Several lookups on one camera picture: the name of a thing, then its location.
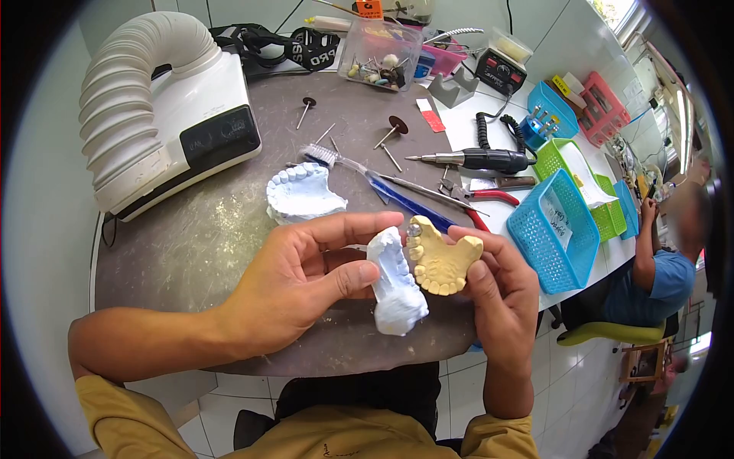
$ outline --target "orange sticker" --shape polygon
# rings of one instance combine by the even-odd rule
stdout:
[[[382,19],[382,2],[380,0],[357,0],[357,12],[362,18]]]

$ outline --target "green chair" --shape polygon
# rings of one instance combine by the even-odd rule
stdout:
[[[657,327],[633,327],[612,322],[587,322],[577,328],[561,333],[556,338],[559,346],[576,346],[591,338],[609,338],[613,341],[645,346],[659,343],[665,336],[667,321]]]

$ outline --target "plaster dental model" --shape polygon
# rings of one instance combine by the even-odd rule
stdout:
[[[482,240],[464,236],[456,245],[447,245],[431,220],[422,215],[410,219],[406,246],[417,264],[415,282],[432,294],[454,294],[466,285],[466,270],[484,251]]]
[[[346,210],[346,199],[329,191],[329,170],[304,162],[281,170],[268,181],[268,215],[279,225],[305,222]]]
[[[373,237],[367,244],[367,259],[379,266],[379,279],[372,284],[377,330],[405,336],[428,315],[428,304],[408,269],[398,228],[391,226]]]

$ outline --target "gray table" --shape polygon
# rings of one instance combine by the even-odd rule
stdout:
[[[119,223],[114,246],[99,249],[97,309],[128,306],[196,312],[223,302],[276,226],[265,212],[268,179],[286,162],[300,162],[298,147],[316,140],[331,123],[336,123],[331,135],[342,154],[393,174],[397,169],[385,152],[372,146],[390,128],[388,116],[397,115],[410,128],[408,134],[394,134],[386,141],[404,170],[397,175],[435,188],[443,174],[435,166],[402,159],[450,151],[446,135],[434,133],[418,111],[415,99],[430,99],[430,95],[417,84],[395,94],[348,82],[334,73],[313,73],[269,77],[248,85],[263,140],[260,155],[179,192],[129,223]],[[297,131],[306,95],[318,105],[309,110]],[[328,139],[322,142],[329,145]],[[458,181],[457,173],[450,174]],[[349,200],[348,211],[400,210],[392,203],[386,206],[362,176],[340,165],[330,173],[329,186]],[[406,194],[460,225],[471,226],[459,209]],[[284,350],[214,369],[246,375],[342,375],[463,353],[476,339],[471,302],[460,294],[426,293],[426,297],[430,315],[405,337],[377,332],[374,301],[345,300]]]

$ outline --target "fingernail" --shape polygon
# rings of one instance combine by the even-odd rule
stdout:
[[[469,269],[466,272],[466,278],[469,280],[469,282],[477,282],[487,275],[489,272],[489,268],[487,267],[487,264],[484,263],[482,260],[477,260],[469,266]]]
[[[360,280],[364,283],[372,283],[379,277],[379,269],[371,261],[362,263],[360,266]]]

